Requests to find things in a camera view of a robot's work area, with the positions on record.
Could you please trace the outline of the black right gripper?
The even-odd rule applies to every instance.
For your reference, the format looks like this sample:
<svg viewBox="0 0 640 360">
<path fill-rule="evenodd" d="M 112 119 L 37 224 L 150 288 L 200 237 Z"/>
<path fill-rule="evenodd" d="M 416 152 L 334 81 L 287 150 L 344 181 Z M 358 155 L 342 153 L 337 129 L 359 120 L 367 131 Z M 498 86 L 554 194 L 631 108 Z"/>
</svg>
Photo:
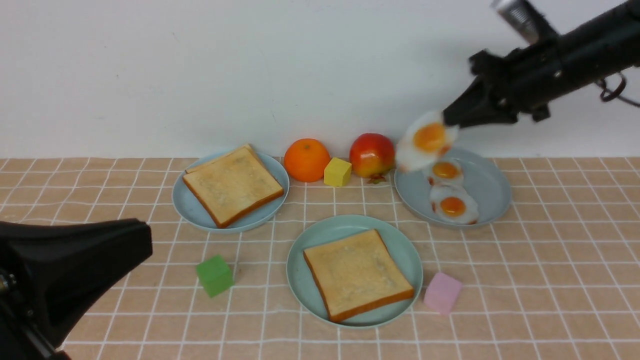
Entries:
<svg viewBox="0 0 640 360">
<path fill-rule="evenodd" d="M 539 122 L 550 117 L 548 104 L 566 94 L 555 39 L 518 47 L 504 56 L 482 50 L 469 63 L 477 77 L 442 111 L 443 122 L 450 128 L 514 125 L 519 113 Z"/>
</svg>

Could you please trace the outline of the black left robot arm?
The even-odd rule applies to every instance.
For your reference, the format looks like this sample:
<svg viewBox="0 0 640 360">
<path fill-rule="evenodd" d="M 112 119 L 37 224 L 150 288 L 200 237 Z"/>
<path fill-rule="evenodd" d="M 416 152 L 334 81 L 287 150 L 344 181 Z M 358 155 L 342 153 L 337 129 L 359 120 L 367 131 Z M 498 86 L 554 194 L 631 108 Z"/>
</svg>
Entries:
<svg viewBox="0 0 640 360">
<path fill-rule="evenodd" d="M 153 255 L 139 219 L 0 226 L 1 358 L 67 360 L 58 351 L 109 289 Z"/>
</svg>

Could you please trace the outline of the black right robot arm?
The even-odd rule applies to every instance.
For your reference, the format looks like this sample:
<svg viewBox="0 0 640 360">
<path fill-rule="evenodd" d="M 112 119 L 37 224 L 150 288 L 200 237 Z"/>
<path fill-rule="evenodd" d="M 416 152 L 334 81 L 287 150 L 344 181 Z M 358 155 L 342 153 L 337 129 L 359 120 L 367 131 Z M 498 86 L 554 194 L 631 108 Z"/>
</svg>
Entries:
<svg viewBox="0 0 640 360">
<path fill-rule="evenodd" d="M 622 4 L 560 34 L 528 0 L 494 0 L 492 9 L 528 46 L 500 57 L 482 50 L 469 59 L 471 85 L 446 109 L 447 126 L 514 125 L 519 115 L 535 122 L 551 116 L 549 103 L 588 85 L 602 89 L 604 103 L 620 99 L 606 78 L 637 68 L 640 61 L 640 3 Z"/>
</svg>

